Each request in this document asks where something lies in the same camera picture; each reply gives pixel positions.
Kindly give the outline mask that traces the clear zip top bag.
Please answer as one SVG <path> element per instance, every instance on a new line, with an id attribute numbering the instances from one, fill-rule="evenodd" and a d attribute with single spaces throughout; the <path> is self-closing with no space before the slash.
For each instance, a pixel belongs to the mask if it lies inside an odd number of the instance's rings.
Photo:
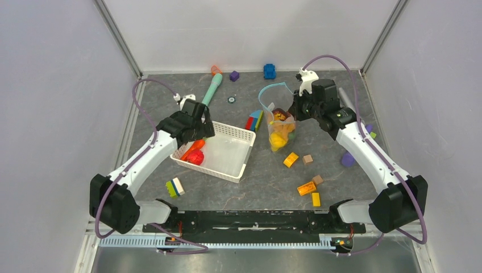
<path id="1" fill-rule="evenodd" d="M 259 92 L 258 100 L 265 115 L 271 150 L 277 152 L 296 137 L 296 120 L 288 113 L 293 92 L 284 82 L 270 84 Z"/>

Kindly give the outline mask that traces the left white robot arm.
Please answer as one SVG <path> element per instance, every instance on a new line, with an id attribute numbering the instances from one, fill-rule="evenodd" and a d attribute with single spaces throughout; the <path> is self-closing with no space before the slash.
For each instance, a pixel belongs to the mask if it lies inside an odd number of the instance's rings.
<path id="1" fill-rule="evenodd" d="M 108 175 L 96 174 L 90 181 L 89 214 L 94 217 L 98 238 L 100 224 L 126 234 L 135 225 L 158 224 L 164 231 L 178 226 L 178 215 L 162 201 L 136 201 L 135 196 L 152 172 L 181 146 L 215 135 L 209 108 L 190 98 L 181 110 L 154 127 L 147 142 L 123 165 Z"/>

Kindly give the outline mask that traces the orange crinkled ginger root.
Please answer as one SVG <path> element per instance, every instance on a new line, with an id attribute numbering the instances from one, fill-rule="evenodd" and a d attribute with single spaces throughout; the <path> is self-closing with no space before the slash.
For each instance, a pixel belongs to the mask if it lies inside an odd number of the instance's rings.
<path id="1" fill-rule="evenodd" d="M 296 129 L 296 121 L 290 114 L 288 115 L 289 117 L 285 121 L 275 121 L 273 119 L 273 114 L 269 114 L 268 128 L 270 132 L 279 132 L 287 139 L 288 133 Z"/>

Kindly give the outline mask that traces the dark red apple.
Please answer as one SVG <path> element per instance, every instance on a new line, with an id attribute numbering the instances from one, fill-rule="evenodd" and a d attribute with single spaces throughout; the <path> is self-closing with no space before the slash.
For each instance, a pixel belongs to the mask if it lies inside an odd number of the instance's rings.
<path id="1" fill-rule="evenodd" d="M 289 115 L 283 110 L 283 109 L 280 109 L 280 108 L 276 108 L 272 111 L 272 114 L 273 114 L 273 119 L 275 121 L 285 121 Z"/>

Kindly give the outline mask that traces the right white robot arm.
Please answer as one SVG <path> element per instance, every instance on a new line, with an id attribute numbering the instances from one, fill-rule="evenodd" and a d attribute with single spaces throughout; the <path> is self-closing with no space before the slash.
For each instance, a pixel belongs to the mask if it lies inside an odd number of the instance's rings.
<path id="1" fill-rule="evenodd" d="M 377 192 L 372 201 L 345 200 L 330 206 L 329 227 L 345 231 L 351 223 L 373 224 L 389 233 L 423 217 L 427 181 L 400 168 L 358 123 L 356 113 L 342 107 L 333 80 L 302 81 L 289 113 L 297 121 L 314 119 L 345 148 L 367 174 Z"/>

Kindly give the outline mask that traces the green cucumber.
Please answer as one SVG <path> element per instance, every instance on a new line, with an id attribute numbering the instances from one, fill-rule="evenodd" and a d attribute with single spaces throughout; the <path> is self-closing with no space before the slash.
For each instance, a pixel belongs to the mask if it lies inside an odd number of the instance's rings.
<path id="1" fill-rule="evenodd" d="M 288 133 L 288 141 L 292 141 L 296 137 L 296 131 L 293 130 Z"/>

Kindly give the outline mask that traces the yellow lemon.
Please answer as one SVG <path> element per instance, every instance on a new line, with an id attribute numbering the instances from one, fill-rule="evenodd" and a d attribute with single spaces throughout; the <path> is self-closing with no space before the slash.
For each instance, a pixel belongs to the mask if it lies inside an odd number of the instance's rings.
<path id="1" fill-rule="evenodd" d="M 279 149 L 283 148 L 286 146 L 288 140 L 284 138 L 282 134 L 279 132 L 273 132 L 269 136 L 269 142 L 271 145 L 271 150 L 273 152 L 278 151 Z"/>

